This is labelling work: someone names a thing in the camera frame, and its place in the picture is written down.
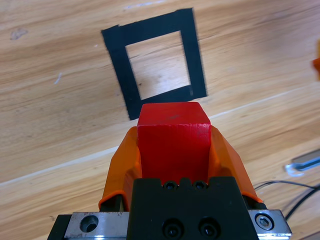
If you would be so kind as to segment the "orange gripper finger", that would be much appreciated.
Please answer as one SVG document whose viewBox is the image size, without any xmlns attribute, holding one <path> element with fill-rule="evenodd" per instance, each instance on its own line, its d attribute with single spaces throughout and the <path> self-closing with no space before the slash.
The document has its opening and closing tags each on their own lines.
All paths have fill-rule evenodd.
<svg viewBox="0 0 320 240">
<path fill-rule="evenodd" d="M 210 140 L 208 178 L 234 177 L 247 208 L 266 210 L 267 207 L 257 196 L 239 154 L 214 126 L 211 127 Z"/>
<path fill-rule="evenodd" d="M 142 178 L 137 137 L 137 127 L 131 127 L 111 158 L 102 199 L 98 203 L 101 212 L 130 210 L 134 181 Z"/>
<path fill-rule="evenodd" d="M 317 74 L 318 80 L 320 80 L 320 58 L 319 57 L 312 61 L 312 66 Z"/>
</svg>

